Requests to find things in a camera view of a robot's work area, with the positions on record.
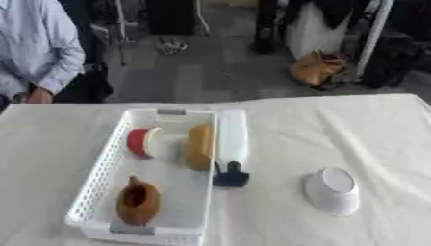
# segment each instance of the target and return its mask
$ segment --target white pole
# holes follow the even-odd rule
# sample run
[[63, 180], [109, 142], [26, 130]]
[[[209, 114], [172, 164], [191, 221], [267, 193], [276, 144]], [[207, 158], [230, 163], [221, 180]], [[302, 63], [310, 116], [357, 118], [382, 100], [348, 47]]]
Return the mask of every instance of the white pole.
[[121, 41], [126, 40], [126, 20], [124, 18], [122, 0], [115, 0], [116, 11], [118, 12], [118, 25]]
[[388, 15], [393, 6], [393, 0], [382, 0], [380, 8], [377, 12], [377, 16], [375, 18], [374, 23], [372, 24], [371, 30], [369, 31], [369, 36], [367, 39], [367, 43], [364, 47], [364, 50], [361, 54], [361, 58], [358, 62], [358, 67], [356, 70], [356, 76], [354, 81], [358, 82], [361, 80], [361, 77], [364, 75], [364, 71], [369, 62], [369, 58], [374, 51], [375, 45], [377, 44], [378, 39], [385, 27], [386, 20], [388, 19]]

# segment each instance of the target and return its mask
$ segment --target gray floor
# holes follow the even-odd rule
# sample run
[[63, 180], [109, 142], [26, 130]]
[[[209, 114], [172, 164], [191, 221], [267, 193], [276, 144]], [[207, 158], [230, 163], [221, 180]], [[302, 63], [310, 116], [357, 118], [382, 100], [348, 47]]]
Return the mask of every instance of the gray floor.
[[108, 55], [112, 103], [215, 103], [275, 97], [303, 97], [375, 93], [415, 93], [431, 102], [431, 80], [412, 73], [402, 88], [367, 90], [349, 85], [329, 92], [309, 89], [287, 73], [284, 52], [256, 55], [248, 50], [254, 34], [253, 10], [206, 5], [210, 37], [190, 38], [185, 54], [162, 55], [153, 37], [140, 38], [125, 51], [121, 66], [118, 50]]

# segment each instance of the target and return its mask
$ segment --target shirt sleeve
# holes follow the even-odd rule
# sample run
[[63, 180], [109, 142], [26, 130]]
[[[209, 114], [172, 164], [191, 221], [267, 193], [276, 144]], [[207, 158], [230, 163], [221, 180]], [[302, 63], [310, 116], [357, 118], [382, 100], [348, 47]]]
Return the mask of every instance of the shirt sleeve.
[[22, 83], [0, 64], [0, 94], [13, 100], [16, 94], [27, 92], [27, 85]]
[[85, 54], [75, 25], [57, 0], [38, 0], [48, 38], [58, 59], [38, 82], [53, 94], [59, 93], [83, 70]]

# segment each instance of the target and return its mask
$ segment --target black bag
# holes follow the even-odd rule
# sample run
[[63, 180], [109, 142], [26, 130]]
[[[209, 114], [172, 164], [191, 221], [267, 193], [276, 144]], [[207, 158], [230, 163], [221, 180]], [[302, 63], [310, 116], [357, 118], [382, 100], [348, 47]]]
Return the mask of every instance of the black bag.
[[[362, 51], [367, 37], [368, 35], [361, 37], [359, 50]], [[422, 48], [411, 37], [401, 33], [384, 33], [374, 49], [360, 84], [373, 89], [399, 86], [407, 72], [417, 66], [422, 55]]]

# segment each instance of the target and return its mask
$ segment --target white bowl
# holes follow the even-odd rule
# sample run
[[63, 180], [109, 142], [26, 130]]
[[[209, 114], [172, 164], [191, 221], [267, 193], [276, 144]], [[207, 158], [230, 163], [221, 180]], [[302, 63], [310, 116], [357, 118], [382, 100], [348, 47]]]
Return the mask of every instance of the white bowl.
[[336, 167], [313, 174], [305, 183], [305, 192], [316, 209], [335, 216], [351, 215], [361, 203], [353, 177]]

